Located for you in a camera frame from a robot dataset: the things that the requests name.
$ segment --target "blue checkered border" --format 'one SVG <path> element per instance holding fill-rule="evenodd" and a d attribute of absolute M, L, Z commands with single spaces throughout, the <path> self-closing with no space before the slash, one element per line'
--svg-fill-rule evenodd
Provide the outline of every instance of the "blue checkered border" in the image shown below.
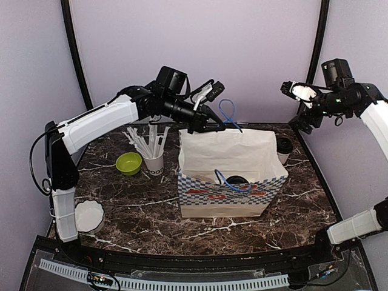
<path fill-rule="evenodd" d="M 257 185 L 255 190 L 250 192 L 237 192 L 232 190 L 227 185 L 217 185 L 192 179 L 189 176 L 178 173 L 178 195 L 179 203 L 182 206 L 203 206 L 203 205 L 267 205 L 278 193 L 281 186 L 286 181 L 287 176 L 273 178 L 254 183 Z M 235 187 L 245 186 L 247 184 L 235 184 Z M 190 189 L 206 190 L 206 193 L 186 194 Z M 266 192 L 265 196 L 253 196 L 253 192 Z M 209 195 L 225 195 L 223 199 L 210 199 Z"/>

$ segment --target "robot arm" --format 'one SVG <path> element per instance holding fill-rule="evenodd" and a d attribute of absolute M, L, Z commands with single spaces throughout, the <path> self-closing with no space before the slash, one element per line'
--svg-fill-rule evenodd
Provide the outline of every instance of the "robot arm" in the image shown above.
<path fill-rule="evenodd" d="M 187 81 L 184 96 L 178 95 Z M 73 119 L 59 124 L 53 121 L 45 127 L 45 160 L 49 180 L 47 194 L 51 202 L 59 238 L 64 243 L 77 239 L 75 224 L 75 187 L 79 173 L 71 155 L 89 142 L 128 123 L 148 116 L 163 115 L 188 126 L 188 132 L 225 130 L 218 116 L 203 103 L 213 101 L 224 86 L 210 80 L 206 88 L 190 93 L 187 75 L 162 67 L 158 77 L 146 86 L 131 86 L 122 89 L 111 101 L 91 109 Z M 184 100 L 200 94 L 201 101 L 191 104 Z"/>
<path fill-rule="evenodd" d="M 300 82 L 283 83 L 282 93 L 306 105 L 290 121 L 291 126 L 310 134 L 312 126 L 318 128 L 325 116 L 336 116 L 338 120 L 343 115 L 346 118 L 355 115 L 372 132 L 388 160 L 388 100 L 375 85 L 355 82 L 344 59 L 325 62 L 322 69 L 326 88 Z M 330 226 L 327 236 L 331 245 L 335 245 L 385 230 L 388 230 L 388 199 Z"/>

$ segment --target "black frame pole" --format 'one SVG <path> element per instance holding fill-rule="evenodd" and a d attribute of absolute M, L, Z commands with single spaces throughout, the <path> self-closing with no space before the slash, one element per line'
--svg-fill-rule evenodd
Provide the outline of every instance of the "black frame pole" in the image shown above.
<path fill-rule="evenodd" d="M 329 15 L 330 0 L 321 1 L 321 11 L 319 12 L 318 26 L 316 28 L 313 53 L 311 55 L 309 72 L 307 73 L 306 83 L 313 84 L 315 73 L 318 68 L 319 56 L 321 55 L 323 37 L 326 29 L 327 16 Z M 306 105 L 301 103 L 298 108 L 298 114 L 303 112 Z"/>
<path fill-rule="evenodd" d="M 93 103 L 92 99 L 90 98 L 89 90 L 87 88 L 86 79 L 84 75 L 84 70 L 82 69 L 81 58 L 79 57 L 78 53 L 69 0 L 61 0 L 61 5 L 67 41 L 69 42 L 70 53 L 72 55 L 73 65 L 75 73 L 77 75 L 79 88 L 81 89 L 86 109 L 90 110 L 93 108 Z"/>

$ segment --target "small green bowl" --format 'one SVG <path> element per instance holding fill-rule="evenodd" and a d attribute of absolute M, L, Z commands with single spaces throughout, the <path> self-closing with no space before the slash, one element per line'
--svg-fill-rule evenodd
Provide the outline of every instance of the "small green bowl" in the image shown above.
<path fill-rule="evenodd" d="M 133 176 L 140 171 L 141 155 L 125 153 L 116 160 L 116 168 L 125 176 Z"/>

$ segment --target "cup lid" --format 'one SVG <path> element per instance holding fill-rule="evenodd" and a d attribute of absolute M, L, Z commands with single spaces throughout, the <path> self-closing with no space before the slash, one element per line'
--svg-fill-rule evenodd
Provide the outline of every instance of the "cup lid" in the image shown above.
<path fill-rule="evenodd" d="M 279 137 L 276 139 L 276 150 L 278 153 L 289 154 L 292 153 L 293 146 L 291 140 L 285 137 Z"/>

